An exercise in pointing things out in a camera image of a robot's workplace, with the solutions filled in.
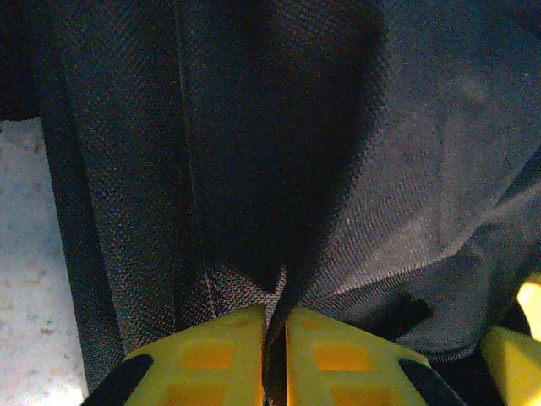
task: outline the dark gray fabric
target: dark gray fabric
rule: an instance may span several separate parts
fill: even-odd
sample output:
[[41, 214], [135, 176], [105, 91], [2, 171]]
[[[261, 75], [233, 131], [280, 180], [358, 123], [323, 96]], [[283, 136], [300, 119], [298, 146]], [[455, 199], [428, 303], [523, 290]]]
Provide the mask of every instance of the dark gray fabric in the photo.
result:
[[41, 107], [47, 158], [52, 178], [63, 251], [68, 268], [85, 374], [90, 390], [105, 378], [125, 353], [112, 302], [85, 173], [77, 124], [65, 87], [55, 36], [45, 4], [25, 8], [34, 34], [33, 65], [39, 73], [36, 94]]
[[432, 368], [410, 359], [399, 364], [427, 406], [467, 406]]
[[0, 0], [0, 121], [38, 115], [32, 77], [32, 53], [24, 8], [17, 0]]
[[[117, 321], [103, 356], [259, 303], [272, 314], [268, 372], [295, 305], [374, 330], [400, 316], [404, 295], [434, 315], [400, 342], [464, 355], [535, 267], [525, 264], [539, 263], [541, 41], [530, 18], [541, 10], [242, 6], [46, 2], [39, 24], [58, 61], [37, 77], [57, 72], [85, 171], [79, 195], [91, 200], [96, 274]], [[41, 115], [59, 167], [54, 110]], [[76, 219], [59, 218], [65, 248]], [[83, 295], [74, 257], [68, 269]], [[76, 313], [80, 330], [100, 324], [86, 302]], [[85, 331], [96, 382], [100, 333]]]

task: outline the concrete floor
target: concrete floor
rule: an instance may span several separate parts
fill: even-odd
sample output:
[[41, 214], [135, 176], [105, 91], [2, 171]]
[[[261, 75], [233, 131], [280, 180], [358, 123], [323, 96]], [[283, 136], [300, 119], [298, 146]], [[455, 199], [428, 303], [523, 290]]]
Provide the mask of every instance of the concrete floor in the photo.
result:
[[79, 405], [83, 364], [40, 121], [0, 129], [0, 405]]

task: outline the black fabric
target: black fabric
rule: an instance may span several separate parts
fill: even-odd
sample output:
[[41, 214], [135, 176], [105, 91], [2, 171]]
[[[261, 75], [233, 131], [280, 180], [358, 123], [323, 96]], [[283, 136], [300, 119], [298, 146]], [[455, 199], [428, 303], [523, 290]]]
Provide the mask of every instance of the black fabric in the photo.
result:
[[296, 305], [464, 357], [539, 263], [534, 3], [26, 7], [90, 388], [253, 303], [277, 401]]
[[517, 301], [505, 313], [505, 317], [502, 319], [500, 325], [513, 332], [520, 332], [529, 337], [532, 336], [532, 330], [530, 329], [526, 315]]
[[434, 316], [434, 311], [424, 300], [415, 299], [409, 294], [402, 297], [393, 311], [394, 315], [385, 317], [384, 330], [376, 333], [389, 341], [396, 341], [422, 321]]
[[431, 362], [430, 365], [468, 406], [504, 406], [478, 348], [464, 359]]
[[411, 359], [400, 359], [399, 364], [427, 406], [466, 406], [434, 369]]
[[0, 121], [38, 115], [32, 75], [34, 48], [22, 4], [0, 1]]
[[93, 389], [124, 358], [117, 314], [101, 252], [78, 125], [44, 3], [25, 10], [36, 44], [34, 67], [52, 189], [74, 301], [85, 374]]

